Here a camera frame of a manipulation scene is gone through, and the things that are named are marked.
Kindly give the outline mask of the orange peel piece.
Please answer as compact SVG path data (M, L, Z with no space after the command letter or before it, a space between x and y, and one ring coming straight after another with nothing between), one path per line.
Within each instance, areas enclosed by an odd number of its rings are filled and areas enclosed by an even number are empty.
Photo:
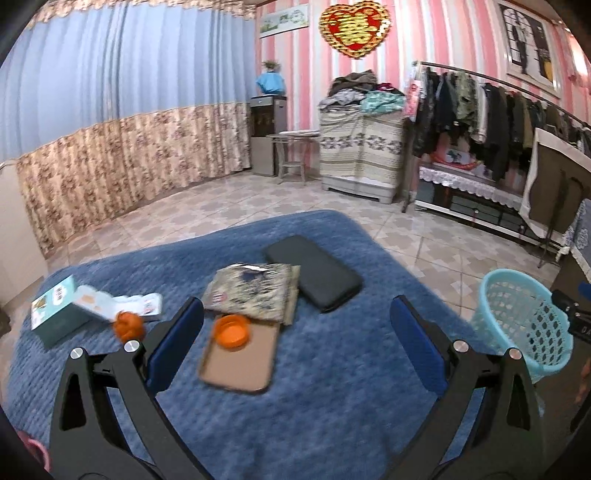
M146 334L142 318L127 311L117 313L113 323L113 331L122 344L131 340L142 341Z

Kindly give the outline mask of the teal cardboard box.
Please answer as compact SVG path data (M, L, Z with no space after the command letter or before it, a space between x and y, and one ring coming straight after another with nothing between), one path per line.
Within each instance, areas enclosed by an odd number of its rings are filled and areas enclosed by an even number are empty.
M76 282L68 276L32 302L31 331L46 349L90 320L89 314L76 304L77 299Z

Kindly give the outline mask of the white booklet package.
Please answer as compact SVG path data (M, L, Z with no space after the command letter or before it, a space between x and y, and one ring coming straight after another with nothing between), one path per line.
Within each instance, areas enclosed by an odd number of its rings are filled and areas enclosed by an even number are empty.
M158 293L112 296L88 285L80 285L74 304L98 319L113 323L119 313L132 313L146 321L156 321L162 314L162 296Z

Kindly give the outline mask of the orange plastic lid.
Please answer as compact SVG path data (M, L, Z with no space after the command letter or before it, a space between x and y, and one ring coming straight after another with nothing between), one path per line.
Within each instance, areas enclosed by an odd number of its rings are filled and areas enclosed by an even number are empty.
M215 343L225 350L245 347L250 340L250 322L243 315L229 314L218 317L213 324Z

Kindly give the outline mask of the patterned snack bag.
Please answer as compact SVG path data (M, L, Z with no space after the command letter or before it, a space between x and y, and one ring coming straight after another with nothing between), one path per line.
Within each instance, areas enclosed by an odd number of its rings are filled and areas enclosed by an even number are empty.
M300 273L298 265L235 263L216 271L201 301L206 310L290 326Z

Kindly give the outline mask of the light blue plastic basket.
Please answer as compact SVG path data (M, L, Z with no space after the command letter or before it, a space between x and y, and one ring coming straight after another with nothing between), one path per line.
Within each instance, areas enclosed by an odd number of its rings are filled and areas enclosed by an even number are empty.
M574 344L568 318L542 283L516 270L497 269L482 279L477 299L473 328L499 354L519 349L533 383L568 364Z

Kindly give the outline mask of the blue patterned throw cloth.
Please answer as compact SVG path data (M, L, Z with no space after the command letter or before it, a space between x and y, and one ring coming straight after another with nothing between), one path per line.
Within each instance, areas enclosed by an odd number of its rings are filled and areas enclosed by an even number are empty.
M562 237L562 247L556 260L570 254L583 272L587 282L591 280L591 200L584 199L573 222Z

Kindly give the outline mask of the brown covered board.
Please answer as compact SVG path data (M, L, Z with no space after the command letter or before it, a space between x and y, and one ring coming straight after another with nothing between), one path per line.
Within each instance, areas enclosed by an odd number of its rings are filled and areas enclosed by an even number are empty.
M581 202L590 198L590 158L558 136L536 129L519 214L541 240L565 244Z

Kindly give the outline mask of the low lace-covered shelf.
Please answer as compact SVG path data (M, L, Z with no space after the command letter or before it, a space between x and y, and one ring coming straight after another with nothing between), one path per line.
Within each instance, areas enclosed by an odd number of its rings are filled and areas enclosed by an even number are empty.
M487 179L434 164L420 164L415 205L472 226L497 231L521 243L540 245L519 215L522 196Z

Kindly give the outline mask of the brown tray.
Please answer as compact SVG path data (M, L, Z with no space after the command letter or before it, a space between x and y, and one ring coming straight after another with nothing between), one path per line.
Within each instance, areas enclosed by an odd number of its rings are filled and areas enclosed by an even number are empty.
M266 390L273 376L280 324L249 319L250 340L240 349L225 350L213 338L212 330L198 367L205 383L249 394Z

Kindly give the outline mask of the blue shaggy rug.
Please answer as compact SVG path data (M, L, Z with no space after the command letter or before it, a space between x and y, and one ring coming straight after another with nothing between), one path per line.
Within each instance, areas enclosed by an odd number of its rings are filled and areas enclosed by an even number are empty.
M363 279L362 291L329 313L297 303L280 333L270 386L247 395L203 383L197 368L208 336L193 343L158 402L187 447L217 479L377 479L415 435L434 396L390 322L391 300L406 296L451 338L477 350L474 329L342 213L274 217L206 236L70 266L67 277L114 295L158 293L164 318L204 294L230 264L263 262L266 248L301 235Z

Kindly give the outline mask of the black flat cushion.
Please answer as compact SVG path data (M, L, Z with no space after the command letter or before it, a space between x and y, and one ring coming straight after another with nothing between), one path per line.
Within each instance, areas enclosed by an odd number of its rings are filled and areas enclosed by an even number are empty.
M345 304L363 288L363 278L341 260L304 236L294 235L264 250L273 263L300 266L298 289L322 313Z

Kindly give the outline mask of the clothes rack with garments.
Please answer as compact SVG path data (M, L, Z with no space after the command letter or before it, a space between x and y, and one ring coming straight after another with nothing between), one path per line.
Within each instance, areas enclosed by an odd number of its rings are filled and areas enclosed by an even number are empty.
M411 154L437 153L443 133L468 141L475 156L454 163L437 182L470 195L517 209L521 194L502 182L512 161L529 169L536 128L557 135L590 154L590 125L558 105L514 84L485 74L433 62L413 63L412 84L419 100L409 115Z

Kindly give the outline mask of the framed silhouette picture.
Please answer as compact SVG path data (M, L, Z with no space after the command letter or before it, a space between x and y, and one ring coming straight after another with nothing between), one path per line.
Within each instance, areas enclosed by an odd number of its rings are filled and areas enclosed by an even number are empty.
M561 80L550 24L512 1L496 1L507 73L560 99Z

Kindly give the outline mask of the covered storage cabinet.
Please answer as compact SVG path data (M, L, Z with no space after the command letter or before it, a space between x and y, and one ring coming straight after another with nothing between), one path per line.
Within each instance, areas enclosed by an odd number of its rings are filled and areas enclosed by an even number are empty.
M391 204L404 174L402 112L366 115L356 108L320 113L322 188Z

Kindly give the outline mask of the pile of clothes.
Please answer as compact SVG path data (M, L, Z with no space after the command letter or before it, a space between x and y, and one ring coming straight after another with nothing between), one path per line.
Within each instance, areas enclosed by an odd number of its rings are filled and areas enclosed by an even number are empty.
M404 93L390 83L379 83L376 74L366 70L335 78L328 95L318 103L318 110L354 108L364 115L376 116L401 112L405 103Z

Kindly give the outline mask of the blue floral curtain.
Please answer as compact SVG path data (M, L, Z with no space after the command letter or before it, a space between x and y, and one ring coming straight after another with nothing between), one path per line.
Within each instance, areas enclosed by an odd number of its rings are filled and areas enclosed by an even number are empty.
M1 67L1 157L43 252L167 192L249 168L256 10L46 1Z

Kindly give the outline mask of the small metal stool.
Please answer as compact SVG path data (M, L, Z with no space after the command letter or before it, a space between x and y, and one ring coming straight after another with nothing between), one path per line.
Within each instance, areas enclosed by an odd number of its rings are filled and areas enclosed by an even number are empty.
M266 136L276 153L276 177L283 183L287 177L297 177L307 183L307 160L312 146L320 139L318 130L293 130Z

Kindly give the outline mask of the water dispenser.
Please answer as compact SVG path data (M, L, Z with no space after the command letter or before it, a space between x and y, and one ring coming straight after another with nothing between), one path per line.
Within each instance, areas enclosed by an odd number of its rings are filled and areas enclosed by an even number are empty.
M249 140L252 173L276 176L276 150L273 135L287 130L287 97L259 95L249 100Z

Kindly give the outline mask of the red gold heart decoration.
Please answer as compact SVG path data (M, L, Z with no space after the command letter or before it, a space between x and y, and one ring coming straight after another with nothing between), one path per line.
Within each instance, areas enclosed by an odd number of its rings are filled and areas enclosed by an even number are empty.
M388 8L376 1L329 6L318 27L332 48L349 58L360 59L377 49L392 27Z

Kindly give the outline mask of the blue potted plant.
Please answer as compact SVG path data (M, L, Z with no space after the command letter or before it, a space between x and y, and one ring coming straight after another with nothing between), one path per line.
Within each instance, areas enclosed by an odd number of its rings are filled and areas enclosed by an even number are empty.
M256 78L256 86L263 95L284 96L287 86L280 73L280 64L274 60L263 61L263 72Z

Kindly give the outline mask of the landscape wall picture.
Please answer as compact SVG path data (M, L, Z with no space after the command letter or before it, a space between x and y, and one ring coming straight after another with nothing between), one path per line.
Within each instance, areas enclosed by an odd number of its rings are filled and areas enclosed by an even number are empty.
M308 4L293 6L263 15L260 19L259 37L266 38L280 33L307 28L310 24Z

